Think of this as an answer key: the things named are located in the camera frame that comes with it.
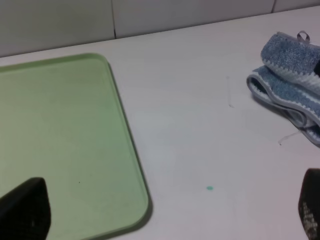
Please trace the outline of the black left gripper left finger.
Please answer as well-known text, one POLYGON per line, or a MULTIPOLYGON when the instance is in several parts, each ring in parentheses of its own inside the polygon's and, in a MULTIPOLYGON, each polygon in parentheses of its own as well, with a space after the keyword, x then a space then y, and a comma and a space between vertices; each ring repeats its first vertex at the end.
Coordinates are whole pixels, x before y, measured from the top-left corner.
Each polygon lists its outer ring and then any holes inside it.
POLYGON ((51 227, 46 181, 32 177, 0 198, 2 240, 45 240, 51 227))

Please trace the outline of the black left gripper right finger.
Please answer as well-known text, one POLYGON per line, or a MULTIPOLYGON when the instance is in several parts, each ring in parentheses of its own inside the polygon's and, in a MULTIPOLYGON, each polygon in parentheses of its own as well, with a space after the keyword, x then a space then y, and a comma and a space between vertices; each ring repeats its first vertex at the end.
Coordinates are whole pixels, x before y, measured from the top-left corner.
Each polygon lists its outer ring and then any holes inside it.
POLYGON ((298 213, 309 240, 320 239, 320 169, 309 168, 303 178, 298 213))

